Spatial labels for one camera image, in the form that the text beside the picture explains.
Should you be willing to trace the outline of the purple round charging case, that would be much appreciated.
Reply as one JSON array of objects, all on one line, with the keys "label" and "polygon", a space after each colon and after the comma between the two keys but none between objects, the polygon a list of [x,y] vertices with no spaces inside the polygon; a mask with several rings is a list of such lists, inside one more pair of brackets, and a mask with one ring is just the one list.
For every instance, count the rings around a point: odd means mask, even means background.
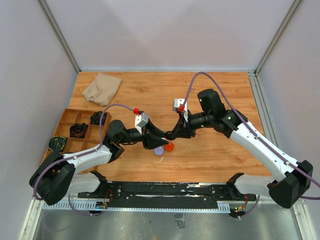
[{"label": "purple round charging case", "polygon": [[157,148],[155,148],[154,150],[153,150],[153,152],[154,152],[154,154],[156,155],[156,156],[162,156],[163,154],[164,154],[164,148],[162,147],[162,146],[160,146],[160,147],[157,147]]}]

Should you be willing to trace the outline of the orange round charging case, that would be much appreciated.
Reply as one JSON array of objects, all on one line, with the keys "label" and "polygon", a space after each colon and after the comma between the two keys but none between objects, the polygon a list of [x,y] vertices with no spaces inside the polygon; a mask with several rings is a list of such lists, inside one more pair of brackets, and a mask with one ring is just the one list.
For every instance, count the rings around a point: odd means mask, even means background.
[{"label": "orange round charging case", "polygon": [[167,152],[171,152],[174,150],[175,146],[172,142],[169,142],[168,144],[164,145],[164,150]]}]

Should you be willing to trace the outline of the black round charging case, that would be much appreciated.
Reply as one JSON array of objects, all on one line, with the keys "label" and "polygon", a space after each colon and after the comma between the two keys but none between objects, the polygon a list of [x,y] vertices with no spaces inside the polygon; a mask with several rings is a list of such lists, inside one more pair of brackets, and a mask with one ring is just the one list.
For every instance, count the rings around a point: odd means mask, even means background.
[{"label": "black round charging case", "polygon": [[172,131],[167,131],[167,132],[165,133],[165,138],[168,139],[168,140],[170,140],[170,141],[172,141],[172,140],[175,139],[175,138],[173,137],[173,132],[172,132]]}]

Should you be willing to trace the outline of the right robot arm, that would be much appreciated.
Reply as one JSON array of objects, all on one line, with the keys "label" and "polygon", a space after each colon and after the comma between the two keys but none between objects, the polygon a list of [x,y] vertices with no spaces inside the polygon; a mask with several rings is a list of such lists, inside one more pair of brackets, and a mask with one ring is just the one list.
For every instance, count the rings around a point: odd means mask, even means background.
[{"label": "right robot arm", "polygon": [[172,109],[179,119],[170,139],[190,139],[197,129],[213,128],[243,146],[271,173],[270,177],[237,173],[228,181],[227,196],[232,200],[244,194],[270,197],[279,206],[289,209],[310,188],[313,166],[285,154],[239,111],[227,110],[217,91],[206,89],[197,95],[202,112],[192,114],[185,99],[176,98]]}]

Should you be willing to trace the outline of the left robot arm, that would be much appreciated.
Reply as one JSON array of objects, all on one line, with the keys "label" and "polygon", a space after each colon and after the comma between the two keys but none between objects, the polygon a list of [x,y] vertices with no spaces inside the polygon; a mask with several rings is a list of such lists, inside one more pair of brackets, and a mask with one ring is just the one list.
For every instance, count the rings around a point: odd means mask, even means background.
[{"label": "left robot arm", "polygon": [[142,143],[153,150],[168,144],[165,133],[150,121],[142,127],[126,128],[116,119],[109,123],[102,144],[76,153],[51,152],[29,180],[35,198],[49,206],[66,195],[90,192],[96,198],[107,193],[107,185],[95,173],[82,172],[98,165],[112,163],[124,152],[124,145]]}]

